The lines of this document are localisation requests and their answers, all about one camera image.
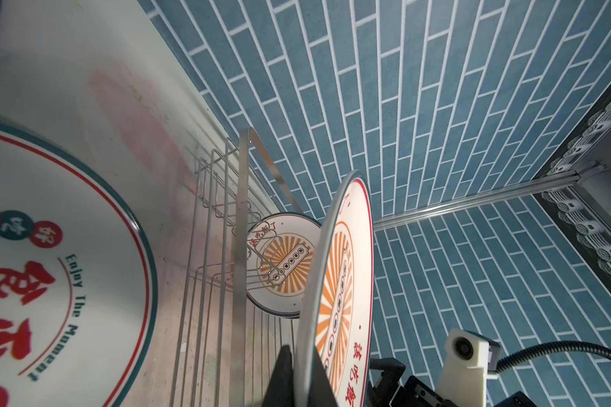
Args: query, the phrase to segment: camera lens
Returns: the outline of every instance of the camera lens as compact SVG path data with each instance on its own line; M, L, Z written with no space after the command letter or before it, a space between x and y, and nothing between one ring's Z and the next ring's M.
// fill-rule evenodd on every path
M473 357L473 345L466 338L460 337L455 340L455 352L464 360Z

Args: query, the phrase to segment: black cable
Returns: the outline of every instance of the black cable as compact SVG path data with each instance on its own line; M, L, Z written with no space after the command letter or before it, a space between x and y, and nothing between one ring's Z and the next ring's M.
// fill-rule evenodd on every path
M530 346L527 349L520 350L514 354L502 358L496 365L496 373L502 373L507 369L520 365L531 359L536 359L540 356L556 354L561 352L587 352L594 355L600 355L611 361L611 349L601 345L589 342L579 341L558 341L542 343L540 345Z

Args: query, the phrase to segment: blue tile wall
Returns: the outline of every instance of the blue tile wall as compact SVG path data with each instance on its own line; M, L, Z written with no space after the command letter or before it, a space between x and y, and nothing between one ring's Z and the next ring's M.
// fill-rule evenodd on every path
M374 218L527 181L611 83L611 0L139 1L317 218L351 169Z
M504 354L549 341L611 347L611 295L531 195L375 232L372 357L435 383L452 328ZM487 383L487 405L611 406L611 362L557 354Z

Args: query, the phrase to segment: orange sunburst pattern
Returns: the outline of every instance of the orange sunburst pattern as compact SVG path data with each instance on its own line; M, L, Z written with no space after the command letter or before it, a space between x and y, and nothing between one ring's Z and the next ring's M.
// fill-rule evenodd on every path
M317 351L337 395L342 380L353 305L353 256L347 231L335 233L326 263L317 324Z
M261 279L265 281L266 288L278 295L294 296L303 292L303 290L306 288L305 286L308 278L308 270L310 269L310 262L312 261L314 250L312 249L312 244L310 244L308 240L304 240L301 237L293 236L291 234L281 234L272 240L269 247L264 252L264 256L271 260L272 263L277 265L283 261L285 256L287 256L299 243L305 244L309 251L303 260L301 260L301 262L294 268L287 278L285 278L283 284L278 286L271 284L269 282L269 264L263 262L261 265Z

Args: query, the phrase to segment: metal rack frame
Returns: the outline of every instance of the metal rack frame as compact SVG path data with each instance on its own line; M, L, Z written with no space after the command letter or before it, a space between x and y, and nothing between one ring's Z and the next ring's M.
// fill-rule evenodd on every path
M260 179L249 166L249 136L259 152L266 151L250 128L241 132L239 147L227 139L224 153L214 149L210 160L196 161L197 193L170 407L218 406L226 404L226 398L231 406L258 403L280 346L294 346L298 321L266 314L247 299L247 290L271 284L248 283L249 278L263 277L262 267L278 270L264 251L247 239L248 231L272 213L249 186L250 173ZM236 152L237 168L231 159ZM269 167L276 168L273 162ZM200 220L206 222L202 236L198 231L203 226ZM261 239L277 238L274 233ZM261 259L261 265L247 269L252 251ZM214 255L218 263L212 262ZM215 324L217 339L213 341L209 333Z

